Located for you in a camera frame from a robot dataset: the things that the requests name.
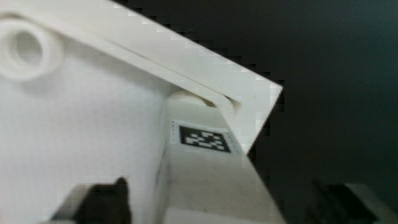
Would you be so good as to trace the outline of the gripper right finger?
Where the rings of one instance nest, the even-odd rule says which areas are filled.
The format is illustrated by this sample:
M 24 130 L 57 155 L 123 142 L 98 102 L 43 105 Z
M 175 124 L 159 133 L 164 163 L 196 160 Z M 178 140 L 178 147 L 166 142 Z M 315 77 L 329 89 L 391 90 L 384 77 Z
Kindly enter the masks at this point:
M 313 193 L 306 224 L 398 224 L 398 214 L 365 184 L 315 180 Z

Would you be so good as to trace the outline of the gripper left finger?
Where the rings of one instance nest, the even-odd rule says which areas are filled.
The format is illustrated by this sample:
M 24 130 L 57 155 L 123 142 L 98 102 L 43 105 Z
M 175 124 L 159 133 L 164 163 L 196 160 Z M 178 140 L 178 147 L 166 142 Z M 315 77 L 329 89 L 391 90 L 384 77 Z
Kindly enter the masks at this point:
M 132 224 L 128 182 L 77 185 L 47 224 Z

